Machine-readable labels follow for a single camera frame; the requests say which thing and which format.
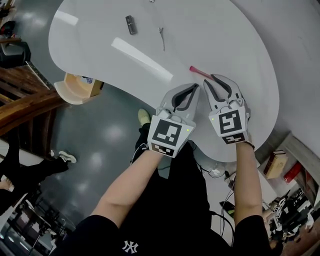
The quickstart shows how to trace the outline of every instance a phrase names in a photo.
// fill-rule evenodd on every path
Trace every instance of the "silver tool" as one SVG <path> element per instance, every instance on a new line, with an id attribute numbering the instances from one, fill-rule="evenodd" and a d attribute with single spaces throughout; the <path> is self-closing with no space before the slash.
<path id="1" fill-rule="evenodd" d="M 160 33 L 161 38 L 162 38 L 163 51 L 165 51 L 165 40 L 164 40 L 164 28 L 163 27 L 159 27 L 159 33 Z"/>

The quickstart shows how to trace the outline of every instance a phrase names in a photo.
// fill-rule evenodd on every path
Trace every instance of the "red marker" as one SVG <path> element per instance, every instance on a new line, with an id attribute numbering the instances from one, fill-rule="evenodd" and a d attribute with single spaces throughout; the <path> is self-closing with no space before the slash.
<path id="1" fill-rule="evenodd" d="M 211 77 L 211 75 L 209 75 L 209 74 L 207 74 L 207 73 L 205 73 L 205 72 L 200 71 L 199 69 L 195 68 L 194 66 L 191 66 L 191 67 L 189 68 L 189 70 L 190 70 L 191 72 L 198 73 L 198 74 L 200 74 L 200 75 L 202 75 L 202 76 L 204 76 L 204 77 L 206 77 L 206 78 L 214 81 L 214 79 Z"/>

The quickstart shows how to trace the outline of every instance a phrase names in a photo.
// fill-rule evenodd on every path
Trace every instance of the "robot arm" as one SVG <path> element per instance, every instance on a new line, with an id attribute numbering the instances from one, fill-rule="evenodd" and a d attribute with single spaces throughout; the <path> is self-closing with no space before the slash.
<path id="1" fill-rule="evenodd" d="M 183 84 L 166 93 L 152 117 L 149 150 L 176 157 L 196 128 L 193 119 L 199 95 L 200 87 L 196 83 Z"/>
<path id="2" fill-rule="evenodd" d="M 221 86 L 228 95 L 226 99 L 220 99 L 213 85 L 204 80 L 204 90 L 212 110 L 209 120 L 215 132 L 226 144 L 248 141 L 250 110 L 238 85 L 222 75 L 211 76 L 213 81 L 210 82 Z"/>

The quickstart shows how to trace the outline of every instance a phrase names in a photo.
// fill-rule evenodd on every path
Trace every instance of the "person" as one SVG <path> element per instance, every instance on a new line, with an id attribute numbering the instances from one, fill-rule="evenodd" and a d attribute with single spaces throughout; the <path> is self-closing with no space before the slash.
<path id="1" fill-rule="evenodd" d="M 157 166 L 163 155 L 146 150 L 150 116 L 141 109 L 138 117 L 142 127 L 132 164 L 52 256 L 269 255 L 252 145 L 236 144 L 235 234 L 230 247 L 211 230 L 206 182 L 191 145 L 186 143 L 171 160 L 168 179 L 160 177 Z"/>
<path id="2" fill-rule="evenodd" d="M 52 161 L 43 160 L 41 163 L 31 166 L 20 166 L 19 130 L 14 128 L 8 132 L 9 150 L 0 162 L 0 216 L 15 204 L 22 196 L 31 192 L 46 177 L 62 173 L 68 170 L 68 163 L 75 163 L 74 156 L 64 151 L 59 152 L 59 157 Z"/>

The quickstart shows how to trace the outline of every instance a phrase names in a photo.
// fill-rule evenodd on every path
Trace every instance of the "cardboard box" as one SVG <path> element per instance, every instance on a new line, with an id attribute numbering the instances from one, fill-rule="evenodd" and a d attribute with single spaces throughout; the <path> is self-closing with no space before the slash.
<path id="1" fill-rule="evenodd" d="M 274 151 L 263 172 L 267 179 L 278 178 L 284 170 L 287 161 L 288 157 L 283 150 Z"/>

